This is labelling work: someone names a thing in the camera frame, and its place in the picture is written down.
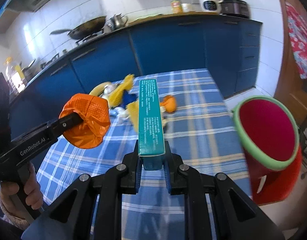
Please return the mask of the pink knit sleeve forearm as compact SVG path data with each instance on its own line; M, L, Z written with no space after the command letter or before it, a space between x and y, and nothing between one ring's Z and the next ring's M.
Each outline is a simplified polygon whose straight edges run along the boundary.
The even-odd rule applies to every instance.
M9 196L0 194L0 208L4 213L2 220L21 230L25 230L29 227L29 223L25 218L23 218L21 211L17 210L15 204Z

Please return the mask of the person's left hand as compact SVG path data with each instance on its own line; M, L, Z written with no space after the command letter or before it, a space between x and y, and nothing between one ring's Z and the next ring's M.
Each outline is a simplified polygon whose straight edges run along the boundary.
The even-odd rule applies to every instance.
M36 179L36 173L34 165L29 162L28 170L30 176L24 185L24 192L27 195L26 204L30 206L33 210L38 210L43 205L43 194L41 193L41 187ZM19 186L13 182L1 182L0 184L0 194L4 196L13 196L19 190Z

